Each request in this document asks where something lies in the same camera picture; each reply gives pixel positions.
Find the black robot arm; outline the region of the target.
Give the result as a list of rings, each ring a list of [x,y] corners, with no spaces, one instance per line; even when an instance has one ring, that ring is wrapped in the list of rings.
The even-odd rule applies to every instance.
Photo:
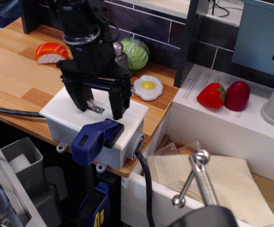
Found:
[[[112,36],[112,22],[104,17],[104,1],[49,0],[47,4],[61,25],[63,41],[73,56],[56,64],[72,101],[84,112],[93,98],[92,89],[106,91],[113,118],[121,119],[130,104],[132,73],[115,61],[113,44],[118,36]]]

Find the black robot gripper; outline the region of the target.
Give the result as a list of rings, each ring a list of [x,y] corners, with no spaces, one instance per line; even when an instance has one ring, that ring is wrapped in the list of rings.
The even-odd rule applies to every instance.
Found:
[[[76,107],[82,112],[88,109],[87,101],[94,98],[91,89],[108,91],[113,118],[121,119],[133,95],[132,73],[115,61],[113,43],[101,39],[64,39],[64,42],[73,58],[59,61],[57,67]]]

